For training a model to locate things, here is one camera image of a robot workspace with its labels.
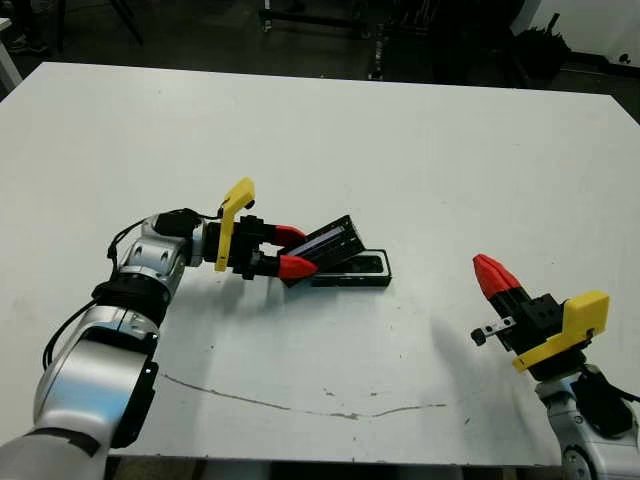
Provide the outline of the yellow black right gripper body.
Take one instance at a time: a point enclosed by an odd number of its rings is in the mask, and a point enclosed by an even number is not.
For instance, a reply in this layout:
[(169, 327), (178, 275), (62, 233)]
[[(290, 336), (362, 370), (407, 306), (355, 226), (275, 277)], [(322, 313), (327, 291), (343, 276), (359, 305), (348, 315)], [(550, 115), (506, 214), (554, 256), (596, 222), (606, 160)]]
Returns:
[(473, 330), (471, 339), (481, 346), (496, 336), (515, 353), (513, 367), (536, 380), (578, 371), (586, 362), (583, 349), (606, 329), (609, 310), (609, 296), (599, 291), (559, 303), (549, 294), (532, 298), (523, 290), (504, 290), (489, 303), (499, 320)]

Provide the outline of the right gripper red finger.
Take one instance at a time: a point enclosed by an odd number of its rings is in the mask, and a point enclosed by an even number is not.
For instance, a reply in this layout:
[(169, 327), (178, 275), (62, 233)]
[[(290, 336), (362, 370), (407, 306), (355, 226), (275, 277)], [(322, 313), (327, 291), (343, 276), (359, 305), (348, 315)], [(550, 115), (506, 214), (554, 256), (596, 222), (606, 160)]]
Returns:
[(504, 267), (485, 254), (473, 257), (473, 267), (480, 289), (500, 318), (511, 314), (512, 279)]
[(499, 315), (513, 315), (531, 297), (499, 261), (482, 255), (482, 293)]

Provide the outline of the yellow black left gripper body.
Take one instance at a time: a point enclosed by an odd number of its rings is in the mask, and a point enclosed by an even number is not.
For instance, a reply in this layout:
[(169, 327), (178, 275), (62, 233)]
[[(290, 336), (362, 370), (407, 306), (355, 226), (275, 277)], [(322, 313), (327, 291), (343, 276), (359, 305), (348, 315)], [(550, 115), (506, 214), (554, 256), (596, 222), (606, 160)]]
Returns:
[(231, 268), (243, 279), (256, 275), (270, 275), (273, 261), (260, 249), (269, 240), (267, 225), (254, 215), (235, 220), (240, 210), (250, 209), (255, 203), (255, 185), (252, 179), (239, 180), (224, 196), (218, 209), (219, 240), (214, 270), (224, 272)]

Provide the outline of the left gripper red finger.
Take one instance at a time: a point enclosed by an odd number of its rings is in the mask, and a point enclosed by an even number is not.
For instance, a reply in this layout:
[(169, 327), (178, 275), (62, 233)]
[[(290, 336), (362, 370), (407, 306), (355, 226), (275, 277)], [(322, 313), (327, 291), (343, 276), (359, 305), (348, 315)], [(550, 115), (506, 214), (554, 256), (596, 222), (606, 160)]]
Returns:
[(259, 276), (275, 277), (283, 281), (306, 279), (317, 271), (316, 264), (299, 256), (263, 256), (257, 263)]
[(305, 242), (306, 235), (293, 226), (265, 224), (261, 227), (264, 243), (270, 245), (293, 248)]

